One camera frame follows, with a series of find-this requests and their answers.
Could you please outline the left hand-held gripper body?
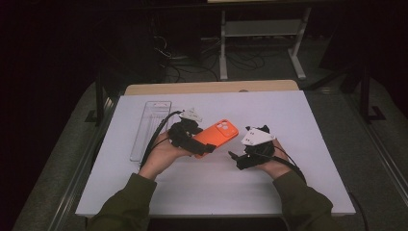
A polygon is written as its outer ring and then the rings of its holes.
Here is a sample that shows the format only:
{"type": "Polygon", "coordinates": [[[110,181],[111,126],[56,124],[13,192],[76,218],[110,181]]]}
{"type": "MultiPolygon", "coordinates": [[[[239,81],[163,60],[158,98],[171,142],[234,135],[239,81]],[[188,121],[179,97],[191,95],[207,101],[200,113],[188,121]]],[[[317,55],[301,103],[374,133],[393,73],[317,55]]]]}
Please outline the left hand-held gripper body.
{"type": "Polygon", "coordinates": [[[184,110],[179,117],[180,121],[174,123],[168,130],[168,137],[173,146],[192,149],[193,141],[195,141],[192,130],[199,127],[202,117],[194,108],[184,110]]]}

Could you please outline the wooden table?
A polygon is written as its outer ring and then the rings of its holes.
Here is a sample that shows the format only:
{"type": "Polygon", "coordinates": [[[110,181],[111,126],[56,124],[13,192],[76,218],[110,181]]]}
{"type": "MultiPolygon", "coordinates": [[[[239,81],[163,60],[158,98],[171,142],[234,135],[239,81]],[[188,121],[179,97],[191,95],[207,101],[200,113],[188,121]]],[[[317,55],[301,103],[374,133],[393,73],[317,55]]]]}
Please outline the wooden table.
{"type": "Polygon", "coordinates": [[[124,94],[148,95],[283,90],[299,90],[299,87],[293,80],[143,84],[128,86],[124,94]]]}

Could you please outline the aluminium rail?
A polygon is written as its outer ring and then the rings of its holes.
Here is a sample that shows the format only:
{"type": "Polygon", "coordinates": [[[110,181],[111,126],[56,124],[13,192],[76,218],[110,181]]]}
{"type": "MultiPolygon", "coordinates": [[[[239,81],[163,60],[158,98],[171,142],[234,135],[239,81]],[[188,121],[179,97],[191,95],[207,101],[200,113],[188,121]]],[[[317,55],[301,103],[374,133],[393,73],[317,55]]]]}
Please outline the aluminium rail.
{"type": "Polygon", "coordinates": [[[395,160],[391,156],[390,151],[387,149],[383,141],[380,140],[378,133],[372,127],[373,119],[364,118],[361,115],[357,102],[350,95],[346,95],[344,100],[347,102],[348,107],[359,120],[359,123],[365,130],[366,134],[369,136],[370,142],[378,154],[381,165],[383,168],[385,168],[385,171],[389,175],[405,206],[408,207],[408,181],[402,175],[400,169],[395,163],[395,160]]]}
{"type": "Polygon", "coordinates": [[[83,97],[64,128],[51,160],[54,185],[62,192],[46,231],[85,229],[87,219],[75,212],[116,103],[116,98],[99,104],[83,97]]]}

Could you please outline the clear plastic packaging box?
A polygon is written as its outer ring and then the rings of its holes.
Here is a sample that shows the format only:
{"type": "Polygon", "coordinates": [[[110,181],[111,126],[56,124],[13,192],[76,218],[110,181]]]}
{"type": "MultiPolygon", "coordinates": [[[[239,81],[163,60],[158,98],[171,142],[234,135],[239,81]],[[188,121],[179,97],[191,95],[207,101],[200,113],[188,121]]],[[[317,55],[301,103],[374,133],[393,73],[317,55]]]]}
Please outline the clear plastic packaging box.
{"type": "Polygon", "coordinates": [[[141,163],[144,152],[159,127],[171,109],[170,101],[147,101],[144,105],[140,126],[134,141],[130,161],[141,163]]]}

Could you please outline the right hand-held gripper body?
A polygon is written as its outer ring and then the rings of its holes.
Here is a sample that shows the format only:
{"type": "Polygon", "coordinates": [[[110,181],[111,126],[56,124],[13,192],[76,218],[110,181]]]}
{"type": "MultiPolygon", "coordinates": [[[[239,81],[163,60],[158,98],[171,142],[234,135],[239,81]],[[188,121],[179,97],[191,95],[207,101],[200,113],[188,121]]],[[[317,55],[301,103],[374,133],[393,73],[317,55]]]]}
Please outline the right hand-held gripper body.
{"type": "Polygon", "coordinates": [[[268,162],[275,152],[273,140],[275,137],[266,125],[251,127],[242,138],[245,149],[237,162],[237,168],[246,169],[268,162]]]}

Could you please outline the white metal desk frame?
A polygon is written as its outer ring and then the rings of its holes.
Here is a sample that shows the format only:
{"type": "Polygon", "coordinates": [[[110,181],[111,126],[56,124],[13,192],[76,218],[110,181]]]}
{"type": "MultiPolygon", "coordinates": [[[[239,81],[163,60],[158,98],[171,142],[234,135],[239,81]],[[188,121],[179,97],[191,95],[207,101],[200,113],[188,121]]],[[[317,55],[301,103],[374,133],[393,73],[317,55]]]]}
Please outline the white metal desk frame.
{"type": "Polygon", "coordinates": [[[311,8],[304,8],[302,16],[299,18],[227,20],[226,10],[222,10],[219,54],[220,79],[228,79],[227,58],[225,53],[227,38],[294,36],[295,41],[293,46],[288,49],[288,55],[297,78],[299,80],[305,80],[306,74],[297,57],[297,53],[303,40],[311,11],[311,8]]]}

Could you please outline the orange phone case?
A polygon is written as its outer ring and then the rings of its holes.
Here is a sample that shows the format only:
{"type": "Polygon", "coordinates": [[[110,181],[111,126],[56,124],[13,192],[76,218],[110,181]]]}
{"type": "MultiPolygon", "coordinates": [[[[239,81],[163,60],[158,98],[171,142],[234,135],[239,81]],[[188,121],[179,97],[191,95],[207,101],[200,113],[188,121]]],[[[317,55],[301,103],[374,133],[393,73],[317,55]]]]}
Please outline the orange phone case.
{"type": "Polygon", "coordinates": [[[238,128],[228,119],[222,119],[216,122],[193,137],[194,140],[203,144],[212,145],[214,148],[205,151],[203,155],[195,154],[194,157],[200,159],[205,155],[214,152],[217,148],[228,143],[238,134],[238,128]]]}

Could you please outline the black metal stand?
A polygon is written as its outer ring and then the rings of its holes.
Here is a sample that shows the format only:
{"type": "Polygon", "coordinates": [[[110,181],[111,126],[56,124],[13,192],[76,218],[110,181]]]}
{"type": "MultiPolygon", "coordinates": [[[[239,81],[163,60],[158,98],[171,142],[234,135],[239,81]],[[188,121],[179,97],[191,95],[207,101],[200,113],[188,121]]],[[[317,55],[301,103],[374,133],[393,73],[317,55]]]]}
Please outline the black metal stand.
{"type": "Polygon", "coordinates": [[[345,77],[340,89],[344,93],[353,93],[359,89],[358,112],[367,124],[386,119],[377,106],[370,104],[370,74],[365,65],[353,64],[349,66],[345,70],[345,77]]]}
{"type": "Polygon", "coordinates": [[[86,122],[94,122],[96,126],[100,126],[108,114],[110,97],[106,91],[101,72],[96,75],[94,84],[96,109],[89,111],[86,122]]]}

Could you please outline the person's right hand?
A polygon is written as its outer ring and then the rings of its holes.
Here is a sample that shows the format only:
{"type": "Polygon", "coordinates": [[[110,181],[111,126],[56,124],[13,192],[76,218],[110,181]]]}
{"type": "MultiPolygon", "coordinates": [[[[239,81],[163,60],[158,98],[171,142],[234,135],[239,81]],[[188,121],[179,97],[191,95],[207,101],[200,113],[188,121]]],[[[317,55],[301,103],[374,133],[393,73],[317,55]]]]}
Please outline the person's right hand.
{"type": "MultiPolygon", "coordinates": [[[[284,152],[284,148],[280,144],[279,140],[273,140],[272,143],[275,147],[274,155],[278,158],[288,161],[288,157],[286,156],[284,152]]],[[[265,172],[273,180],[279,178],[280,176],[288,173],[291,170],[286,165],[273,161],[273,160],[270,160],[269,162],[266,162],[261,165],[257,165],[257,168],[265,172]]]]}

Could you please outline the person's left hand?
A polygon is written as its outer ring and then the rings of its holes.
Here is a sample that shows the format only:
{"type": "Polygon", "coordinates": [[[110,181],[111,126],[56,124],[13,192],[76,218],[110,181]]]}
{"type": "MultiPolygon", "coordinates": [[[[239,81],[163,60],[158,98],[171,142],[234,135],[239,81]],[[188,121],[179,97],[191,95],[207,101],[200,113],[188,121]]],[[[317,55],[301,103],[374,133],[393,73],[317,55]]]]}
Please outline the person's left hand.
{"type": "Polygon", "coordinates": [[[191,156],[191,153],[181,147],[173,146],[167,133],[162,133],[154,141],[154,148],[145,164],[140,168],[139,176],[155,180],[158,175],[170,167],[180,157],[191,156]]]}

